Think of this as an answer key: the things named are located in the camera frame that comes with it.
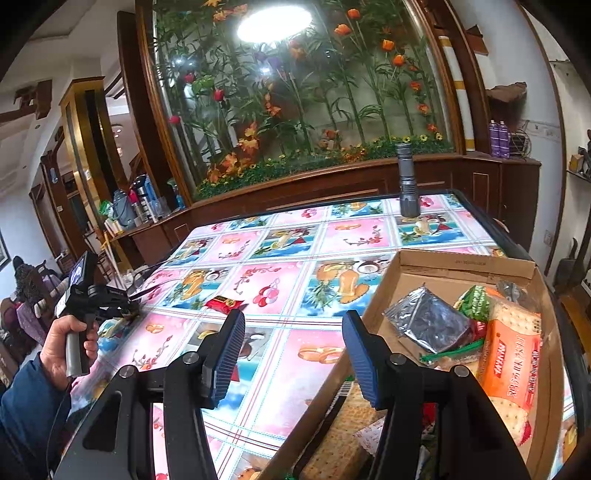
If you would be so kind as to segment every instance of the cracker package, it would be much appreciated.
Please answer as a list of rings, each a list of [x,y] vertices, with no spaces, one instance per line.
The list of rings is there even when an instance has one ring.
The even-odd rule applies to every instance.
[[[505,301],[491,305],[478,381],[515,442],[528,437],[540,360],[540,318]]]

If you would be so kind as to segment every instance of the plastic bottle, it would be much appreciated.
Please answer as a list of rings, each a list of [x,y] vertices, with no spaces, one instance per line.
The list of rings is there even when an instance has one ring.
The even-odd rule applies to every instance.
[[[501,156],[501,144],[499,139],[499,124],[494,120],[488,124],[488,132],[491,136],[491,155],[499,158]]]
[[[499,146],[501,148],[501,158],[509,158],[510,146],[511,145],[511,134],[509,133],[509,129],[505,125],[505,122],[501,120],[501,124],[499,125]]]

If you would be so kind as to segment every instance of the tablecloth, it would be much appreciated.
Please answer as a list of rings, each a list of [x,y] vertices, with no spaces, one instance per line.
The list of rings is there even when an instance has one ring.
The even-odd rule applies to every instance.
[[[143,317],[99,339],[99,359],[72,390],[73,410],[98,398],[126,364],[160,368],[220,328],[216,296],[243,302],[238,382],[203,417],[220,480],[249,480],[281,446],[345,345],[342,314],[362,314],[401,248],[504,255],[453,194],[423,196],[419,220],[396,198],[310,207],[198,227],[144,284]],[[113,326],[108,321],[101,332]],[[154,407],[157,480],[168,475]]]

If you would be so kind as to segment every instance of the person's hand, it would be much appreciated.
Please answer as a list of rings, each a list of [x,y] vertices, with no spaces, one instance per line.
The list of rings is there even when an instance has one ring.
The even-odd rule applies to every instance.
[[[86,332],[84,348],[90,365],[95,362],[98,356],[98,329],[99,325],[94,322],[92,330]],[[40,359],[47,377],[58,390],[65,390],[69,383],[66,377],[66,336],[72,331],[83,332],[84,330],[86,330],[86,324],[77,320],[73,315],[66,315],[54,320],[51,324],[45,344],[41,349]]]

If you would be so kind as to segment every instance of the metal screw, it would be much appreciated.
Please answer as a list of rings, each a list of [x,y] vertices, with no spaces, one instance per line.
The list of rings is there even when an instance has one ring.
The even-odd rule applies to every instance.
[[[401,353],[393,353],[390,355],[390,361],[394,365],[404,365],[406,363],[407,358]]]
[[[468,367],[465,367],[464,365],[456,365],[453,368],[453,372],[458,377],[467,377],[468,375],[470,375],[470,370],[468,369]]]
[[[187,352],[183,355],[183,362],[187,365],[191,365],[199,360],[199,354],[197,352]]]
[[[135,367],[133,365],[125,365],[124,367],[121,367],[121,370],[119,370],[119,376],[123,378],[131,377],[134,373]]]

